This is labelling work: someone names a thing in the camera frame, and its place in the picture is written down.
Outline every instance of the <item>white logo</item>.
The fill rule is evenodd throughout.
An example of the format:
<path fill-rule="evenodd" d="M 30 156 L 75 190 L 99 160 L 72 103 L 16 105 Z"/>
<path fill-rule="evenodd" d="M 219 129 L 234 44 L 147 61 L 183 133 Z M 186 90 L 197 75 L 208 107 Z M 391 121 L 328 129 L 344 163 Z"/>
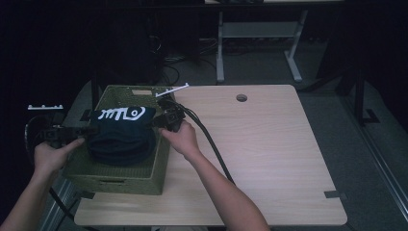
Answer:
<path fill-rule="evenodd" d="M 144 107 L 140 107 L 141 108 L 141 112 L 139 113 L 137 110 L 133 110 L 130 115 L 132 117 L 128 117 L 128 109 L 129 108 L 117 108 L 117 109 L 108 109 L 108 110 L 101 110 L 102 115 L 99 116 L 98 119 L 102 119 L 102 118 L 112 118 L 114 117 L 114 114 L 116 114 L 115 116 L 115 120 L 120 120 L 120 116 L 122 116 L 122 119 L 124 120 L 138 120 L 141 116 L 143 116 L 144 112 L 146 112 L 146 109 Z"/>

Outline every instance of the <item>wooden table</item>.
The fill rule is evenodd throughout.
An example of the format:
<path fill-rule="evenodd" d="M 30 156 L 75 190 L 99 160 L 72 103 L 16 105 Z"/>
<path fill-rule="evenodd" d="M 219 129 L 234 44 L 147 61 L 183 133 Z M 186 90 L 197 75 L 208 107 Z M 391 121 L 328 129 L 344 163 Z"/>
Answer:
<path fill-rule="evenodd" d="M 238 94 L 247 101 L 239 102 Z M 212 135 L 237 186 L 269 225 L 343 225 L 315 136 L 292 86 L 190 87 L 176 100 L 195 111 Z M 194 124 L 201 150 L 221 170 Z M 79 225 L 223 225 L 192 166 L 170 148 L 162 195 L 98 192 L 82 199 Z"/>

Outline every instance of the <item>hand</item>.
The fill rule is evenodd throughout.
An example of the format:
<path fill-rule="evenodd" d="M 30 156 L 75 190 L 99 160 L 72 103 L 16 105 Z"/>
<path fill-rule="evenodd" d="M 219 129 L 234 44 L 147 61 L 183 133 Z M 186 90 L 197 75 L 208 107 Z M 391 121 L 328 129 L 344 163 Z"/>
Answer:
<path fill-rule="evenodd" d="M 181 123 L 177 133 L 169 132 L 163 128 L 159 129 L 159 131 L 163 137 L 170 141 L 171 146 L 183 154 L 188 161 L 193 155 L 201 153 L 198 147 L 195 129 L 185 120 Z"/>
<path fill-rule="evenodd" d="M 43 178 L 56 175 L 65 165 L 68 154 L 84 141 L 84 139 L 78 139 L 59 149 L 51 147 L 47 142 L 37 145 L 34 153 L 35 175 Z"/>

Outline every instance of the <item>grommet hole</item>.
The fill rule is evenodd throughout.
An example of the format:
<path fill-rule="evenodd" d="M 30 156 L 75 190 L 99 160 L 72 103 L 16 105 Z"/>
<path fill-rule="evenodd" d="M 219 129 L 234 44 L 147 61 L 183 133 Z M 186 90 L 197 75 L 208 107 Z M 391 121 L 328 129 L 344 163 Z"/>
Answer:
<path fill-rule="evenodd" d="M 248 97 L 244 94 L 238 94 L 237 95 L 237 100 L 240 102 L 245 102 L 246 100 L 248 100 Z"/>

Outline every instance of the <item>green plastic crate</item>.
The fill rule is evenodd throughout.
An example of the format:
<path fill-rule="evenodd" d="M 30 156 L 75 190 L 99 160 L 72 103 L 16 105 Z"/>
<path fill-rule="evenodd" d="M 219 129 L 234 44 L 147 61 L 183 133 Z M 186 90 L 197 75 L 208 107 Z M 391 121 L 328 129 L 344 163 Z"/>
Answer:
<path fill-rule="evenodd" d="M 142 106 L 162 113 L 155 93 L 165 87 L 107 86 L 96 110 Z M 154 128 L 156 148 L 142 163 L 128 167 L 107 166 L 95 162 L 82 145 L 69 158 L 63 176 L 77 187 L 89 192 L 162 194 L 166 177 L 169 142 Z"/>

